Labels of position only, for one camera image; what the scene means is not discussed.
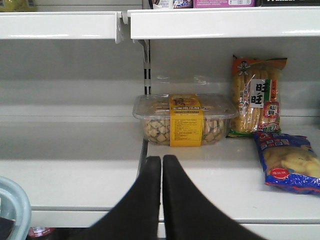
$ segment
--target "blue snack bag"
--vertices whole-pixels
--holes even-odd
[[[320,160],[305,136],[258,131],[254,140],[265,184],[320,195]]]

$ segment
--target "purple packaging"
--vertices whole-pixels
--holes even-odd
[[[193,8],[254,7],[255,0],[193,0]]]

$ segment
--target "yellow label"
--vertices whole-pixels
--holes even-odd
[[[169,95],[170,146],[199,147],[204,113],[195,94]]]

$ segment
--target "white shelf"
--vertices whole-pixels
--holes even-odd
[[[281,127],[283,133],[307,136],[320,154],[319,125]],[[298,240],[301,236],[295,232],[299,231],[305,233],[303,239],[319,236],[320,209],[315,207],[319,197],[265,185],[253,139],[228,138],[194,148],[148,145],[148,156],[165,154],[177,156],[193,183],[216,207],[266,239]]]
[[[131,38],[207,39],[320,36],[320,7],[129,10]]]
[[[121,41],[121,12],[3,12],[0,39],[111,39]]]
[[[32,226],[89,227],[137,177],[140,123],[0,122],[0,176],[18,183]]]

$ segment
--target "light blue bowl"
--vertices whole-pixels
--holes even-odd
[[[25,240],[31,224],[31,206],[25,191],[14,181],[0,176],[0,217],[14,220],[7,240]]]

